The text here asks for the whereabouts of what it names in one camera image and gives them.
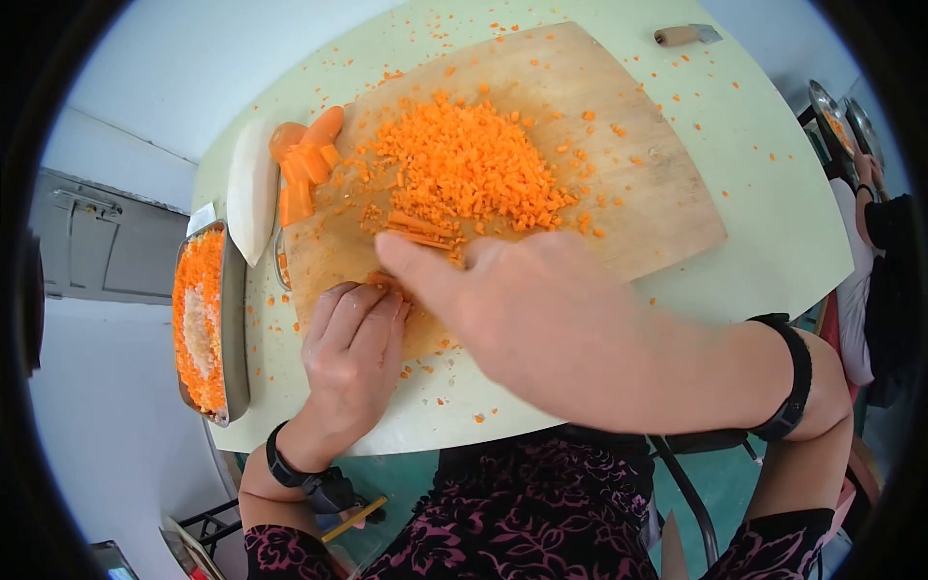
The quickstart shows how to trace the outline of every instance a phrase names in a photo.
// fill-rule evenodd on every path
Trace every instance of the table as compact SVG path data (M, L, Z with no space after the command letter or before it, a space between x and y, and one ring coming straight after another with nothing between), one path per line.
M729 234L722 247L637 280L642 301L653 297L658 307L726 323L767 312L795 317L837 286L853 266L818 158L776 88L731 34L693 0L572 4L414 2L364 23L368 15L357 15L357 28L299 62L215 140L197 172L193 208L212 201L225 215L232 149L247 120L265 116L274 122L306 122L310 110L319 114L323 97L330 97L329 104L351 102L368 90L365 83L376 85L385 70L409 70L443 51L489 39L496 30L492 22L526 30L569 19L619 58L651 99L663 105L663 115L690 152ZM712 24L725 40L669 49L654 43L654 30L689 22ZM444 32L449 35L433 37ZM273 259L268 249L248 272L251 406L225 429L210 426L220 449L251 452L309 394L299 334L293 329L296 316L291 303L281 300ZM274 305L269 305L272 297ZM465 445L559 423L484 377L466 352L446 351L422 363L434 373L417 371L403 380L380 424L346 455ZM483 423L474 420L477 414L486 417Z

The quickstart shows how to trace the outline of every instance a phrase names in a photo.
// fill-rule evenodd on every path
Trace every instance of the metal bowl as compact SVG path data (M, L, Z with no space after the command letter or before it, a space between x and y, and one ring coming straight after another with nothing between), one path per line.
M873 124L870 123L870 117L853 98L846 98L844 102L847 104L847 120L851 123L851 129L854 130L860 150L875 157L876 161L880 162L880 167L886 169L880 139L873 129Z
M248 389L248 369L245 365L245 258L229 236L225 220L216 220L190 236L177 251L177 263L187 244L200 234L216 230L223 232L223 262L219 274L219 341L223 357L223 387L226 408L214 413L201 413L177 373L180 398L191 409L219 427L228 427L248 410L251 395Z
M847 121L847 117L838 107L838 103L835 102L831 95L828 94L821 84L816 83L815 81L809 81L809 100L812 102L812 109L820 117L824 117L827 122L819 123L821 131L827 131L834 136L835 139L841 143L844 150L847 151L847 154L851 157L854 157L854 148L856 145L856 140L854 137L854 130L851 128L851 123ZM842 138L834 130L834 127L831 126L833 122L839 123L843 128L844 138Z

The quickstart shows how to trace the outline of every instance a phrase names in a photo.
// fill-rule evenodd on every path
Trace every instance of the finger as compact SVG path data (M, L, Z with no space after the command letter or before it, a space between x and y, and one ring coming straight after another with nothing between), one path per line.
M322 342L337 350L348 348L358 327L364 321L364 317L385 293L386 290L369 284L358 286L347 292L335 306L329 327L322 335Z
M461 292L465 275L434 251L390 233L374 238L377 257L426 308L448 315Z
M464 254L464 266L468 270L472 270L481 262L489 262L493 256L507 246L509 246L509 242L501 239L477 238L467 245L467 252Z
M337 284L319 296L316 300L316 306L313 308L313 315L309 318L309 330L306 332L306 342L316 342L325 334L326 328L329 327L329 321L335 307L338 305L342 296L360 286L357 282L342 282Z
M383 376L386 378L383 386L385 388L394 387L400 378L400 367L403 364L403 331L406 330L406 315L408 314L409 303L400 304L400 309L390 327L387 348L383 351Z
M387 348L387 339L390 338L393 320L401 305L403 305L403 294L399 292L391 292L380 299L380 302L364 317L364 321L354 334L351 351L357 354L373 354L380 358L383 350Z

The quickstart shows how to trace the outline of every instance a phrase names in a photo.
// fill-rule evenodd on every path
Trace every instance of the wooden cutting board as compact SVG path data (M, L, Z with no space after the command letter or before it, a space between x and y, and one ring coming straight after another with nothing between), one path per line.
M518 110L523 119L535 120L526 133L548 163L557 165L553 175L559 186L568 186L575 195L580 187L589 187L579 206L561 215L566 222L590 212L592 226L606 236L588 236L589 245L619 277L642 277L725 241L725 228L690 155L643 89L596 39L574 22L502 38L438 58L359 98L345 110L345 124L335 142L341 155L374 161L371 152L359 156L355 147L367 143L383 121L396 119L401 97L425 101L442 89L451 93L451 102L463 97L472 104L489 98L500 114ZM456 68L446 77L449 67ZM480 92L480 83L489 85L488 94ZM588 110L595 112L592 122L583 119ZM561 118L552 116L556 111ZM612 131L613 123L625 136ZM573 141L568 151L556 152L566 139ZM569 161L576 159L572 153L579 148L588 157L574 168ZM581 178L589 163L596 171ZM309 328L320 293L344 280L364 281L370 271L381 269L373 238L360 230L357 217L366 200L389 210L389 191L360 193L357 182L349 181L352 171L347 171L343 186L329 184L317 191L316 216L284 231L302 332ZM395 170L388 173L383 183L394 175ZM599 207L598 195L606 197L605 208ZM621 205L615 205L616 197L622 198ZM357 206L346 207L348 201ZM461 228L469 238L476 236L472 224ZM502 238L525 235L502 229ZM454 343L431 314L414 311L406 327L404 360L438 351L443 339Z

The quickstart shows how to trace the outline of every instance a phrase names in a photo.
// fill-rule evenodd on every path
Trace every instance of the black sleeve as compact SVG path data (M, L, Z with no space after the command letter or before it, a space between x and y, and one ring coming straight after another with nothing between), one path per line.
M702 579L808 578L833 518L833 509L804 509L745 522Z
M880 250L914 251L912 197L899 196L883 203L864 206L864 222L873 245Z
M338 578L322 542L282 525L256 525L245 532L249 580Z

